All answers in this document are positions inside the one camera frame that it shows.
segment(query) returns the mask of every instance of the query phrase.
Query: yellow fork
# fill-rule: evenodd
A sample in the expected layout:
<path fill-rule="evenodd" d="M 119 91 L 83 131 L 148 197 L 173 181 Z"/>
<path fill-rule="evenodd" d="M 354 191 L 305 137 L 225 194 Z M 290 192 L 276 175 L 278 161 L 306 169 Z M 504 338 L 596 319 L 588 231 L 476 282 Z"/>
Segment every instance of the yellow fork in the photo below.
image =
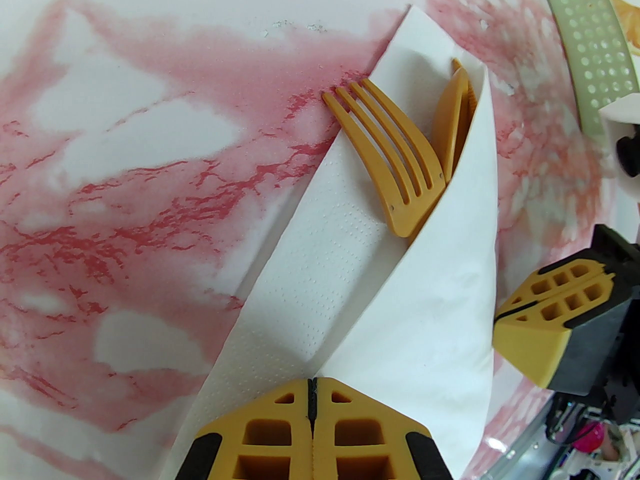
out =
<path fill-rule="evenodd" d="M 441 164 L 416 124 L 371 80 L 364 78 L 360 84 L 351 83 L 349 88 L 377 124 L 344 87 L 336 88 L 335 92 L 382 154 L 333 94 L 323 93 L 322 99 L 365 165 L 389 229 L 397 236 L 413 239 L 445 190 Z"/>

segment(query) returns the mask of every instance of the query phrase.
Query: pink marble surface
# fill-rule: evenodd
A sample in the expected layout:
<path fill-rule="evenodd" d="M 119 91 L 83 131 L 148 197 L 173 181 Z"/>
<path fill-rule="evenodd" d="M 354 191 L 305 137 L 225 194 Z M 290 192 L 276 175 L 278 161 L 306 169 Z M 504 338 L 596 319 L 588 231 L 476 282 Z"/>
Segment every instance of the pink marble surface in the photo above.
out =
<path fill-rule="evenodd" d="M 491 72 L 505 297 L 613 210 L 546 0 L 0 0 L 0 478 L 157 476 L 409 4 Z M 466 478 L 548 396 L 495 364 Z"/>

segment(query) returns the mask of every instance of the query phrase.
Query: folded paper napkin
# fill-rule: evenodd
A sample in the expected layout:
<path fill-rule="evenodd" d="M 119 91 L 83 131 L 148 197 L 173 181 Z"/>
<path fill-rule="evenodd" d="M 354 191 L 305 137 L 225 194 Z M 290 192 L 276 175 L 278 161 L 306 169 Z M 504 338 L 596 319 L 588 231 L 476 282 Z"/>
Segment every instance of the folded paper napkin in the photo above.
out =
<path fill-rule="evenodd" d="M 451 183 L 416 240 L 407 250 L 390 233 L 341 132 L 247 298 L 162 480 L 176 476 L 203 425 L 316 375 L 425 425 L 452 475 L 462 475 L 482 438 L 493 369 L 498 179 L 487 68 L 414 7 L 370 78 L 428 131 L 454 57 L 478 106 Z"/>

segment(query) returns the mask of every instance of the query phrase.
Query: fork tine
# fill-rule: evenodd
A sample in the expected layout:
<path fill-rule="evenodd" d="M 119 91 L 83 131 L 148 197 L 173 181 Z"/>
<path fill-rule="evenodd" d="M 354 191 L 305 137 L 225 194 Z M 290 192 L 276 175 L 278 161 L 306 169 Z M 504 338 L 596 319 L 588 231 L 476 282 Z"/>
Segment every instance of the fork tine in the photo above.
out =
<path fill-rule="evenodd" d="M 398 128 L 393 126 L 393 123 L 391 122 L 387 114 L 381 112 L 380 107 L 374 103 L 371 96 L 365 90 L 363 90 L 362 87 L 360 87 L 356 82 L 352 82 L 350 84 L 350 87 L 354 91 L 354 93 L 358 95 L 358 98 L 360 98 L 361 102 L 364 103 L 371 114 L 373 114 L 375 119 L 377 119 L 377 121 L 380 123 L 380 126 L 382 126 L 382 129 L 389 135 L 389 137 L 391 137 L 391 140 L 393 141 L 393 144 L 395 144 L 395 147 L 398 148 L 398 151 L 402 153 L 402 158 L 406 162 L 407 166 L 410 167 L 409 174 L 411 176 L 411 182 L 413 183 L 414 193 L 418 196 L 422 195 L 423 189 L 428 189 L 430 187 L 428 186 L 428 183 L 425 187 L 425 176 L 423 176 L 423 171 L 420 168 L 418 161 L 416 160 L 414 152 L 411 151 L 411 148 L 407 144 L 407 141 L 405 141 L 402 138 L 402 135 L 398 133 Z M 375 142 L 378 143 L 378 146 L 382 148 L 375 135 L 371 131 L 369 131 L 369 133 L 372 135 L 372 137 L 374 137 Z M 385 144 L 388 144 L 388 141 L 386 139 L 382 140 Z"/>
<path fill-rule="evenodd" d="M 429 141 L 420 131 L 418 126 L 414 124 L 411 119 L 405 114 L 398 105 L 393 103 L 391 99 L 384 94 L 371 80 L 368 78 L 364 78 L 362 80 L 362 85 L 366 88 L 366 90 L 377 100 L 379 105 L 384 109 L 384 111 L 389 114 L 393 122 L 400 128 L 407 141 L 415 149 L 418 157 L 418 162 L 420 163 L 420 167 L 422 167 L 422 173 L 425 176 L 427 181 L 427 186 L 430 188 L 434 186 L 434 180 L 431 177 L 429 172 L 429 163 L 436 163 L 435 165 L 439 165 L 440 161 L 436 156 L 434 149 L 429 144 Z"/>
<path fill-rule="evenodd" d="M 344 87 L 336 87 L 335 92 L 344 100 L 349 109 L 362 123 L 362 126 L 364 126 L 365 130 L 369 132 L 371 137 L 373 137 L 373 140 L 382 150 L 384 156 L 386 156 L 386 159 L 389 161 L 389 165 L 391 166 L 391 169 L 393 169 L 393 173 L 396 175 L 397 181 L 399 182 L 398 187 L 400 188 L 400 193 L 402 194 L 402 200 L 405 203 L 409 203 L 409 194 L 412 189 L 412 181 L 409 179 L 409 174 L 407 173 L 407 169 L 402 163 L 402 160 L 400 160 L 400 156 L 398 156 L 398 153 L 393 148 L 393 146 L 391 146 L 389 140 L 384 137 L 384 135 L 382 135 L 380 129 L 366 114 L 362 107 L 358 105 L 358 102 L 354 98 L 352 98 L 352 96 L 345 90 Z"/>
<path fill-rule="evenodd" d="M 391 170 L 389 170 L 389 166 L 387 166 L 387 163 L 356 121 L 354 121 L 343 106 L 338 103 L 334 95 L 324 92 L 322 93 L 322 99 L 335 118 L 338 119 L 338 123 L 342 126 L 342 129 L 361 158 L 366 172 L 370 176 L 377 195 L 382 202 L 387 226 L 393 229 L 394 225 L 391 219 L 391 213 L 394 211 L 395 205 L 402 205 L 403 196 L 400 193 L 396 179 L 393 174 L 391 174 Z"/>

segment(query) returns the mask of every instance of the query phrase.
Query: marble pattern tabletop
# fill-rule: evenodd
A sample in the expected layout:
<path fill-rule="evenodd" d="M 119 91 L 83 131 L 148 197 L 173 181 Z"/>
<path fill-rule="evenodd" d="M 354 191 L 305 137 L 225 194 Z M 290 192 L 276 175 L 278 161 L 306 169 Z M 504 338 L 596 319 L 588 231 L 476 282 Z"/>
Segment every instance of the marble pattern tabletop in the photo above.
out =
<path fill-rule="evenodd" d="M 410 4 L 490 71 L 505 297 L 613 213 L 546 0 L 0 0 L 2 480 L 157 477 Z M 548 396 L 496 356 L 465 477 Z"/>

